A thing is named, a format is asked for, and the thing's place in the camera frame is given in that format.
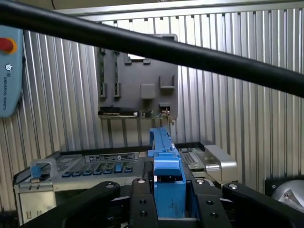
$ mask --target red emergency stop button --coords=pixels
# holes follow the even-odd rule
[[[0,38],[0,50],[5,52],[12,52],[14,50],[14,42],[9,38]]]

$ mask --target gray plastic housing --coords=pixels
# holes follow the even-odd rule
[[[174,34],[152,35],[177,41],[177,36]],[[100,108],[152,110],[153,115],[148,118],[161,118],[157,114],[161,114],[162,110],[168,108],[170,119],[177,118],[177,65],[126,53],[117,53],[104,48],[98,48],[97,54]]]

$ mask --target corrugated metal wall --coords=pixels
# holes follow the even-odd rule
[[[257,59],[304,73],[303,8],[104,22]],[[14,210],[12,176],[54,151],[148,144],[160,121],[101,121],[94,47],[25,32],[27,64],[16,114],[0,119],[0,208]],[[176,143],[208,139],[238,162],[239,180],[264,191],[265,177],[304,172],[303,99],[179,67]]]

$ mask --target blue plastic part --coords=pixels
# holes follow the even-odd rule
[[[41,168],[39,166],[33,166],[30,169],[32,178],[40,178],[41,177]]]
[[[110,174],[112,170],[104,170],[104,174]]]
[[[101,170],[95,170],[95,171],[93,172],[93,175],[101,175]]]
[[[121,162],[118,162],[118,163],[116,163],[115,164],[115,173],[120,173],[120,172],[122,172],[123,171],[123,166],[122,166],[122,164],[121,164]]]
[[[75,171],[72,174],[72,177],[79,177],[79,176],[81,176],[81,172],[79,172],[79,171]]]
[[[61,175],[61,177],[70,177],[71,172],[65,172],[64,174]]]
[[[181,156],[165,128],[150,130],[150,144],[153,150],[155,176],[179,177],[170,182],[154,182],[154,199],[158,217],[183,218],[186,210],[186,177]]]
[[[132,168],[125,168],[125,169],[124,169],[124,172],[125,172],[125,173],[130,173],[130,172],[132,172]]]
[[[86,170],[83,172],[82,174],[83,176],[91,176],[92,175],[92,172],[90,170]]]
[[[0,118],[15,113],[22,86],[23,31],[0,25],[0,37],[13,39],[17,51],[7,54],[0,51]]]

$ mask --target black hose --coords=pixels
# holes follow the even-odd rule
[[[248,58],[0,0],[0,24],[242,79],[304,97],[304,75]]]

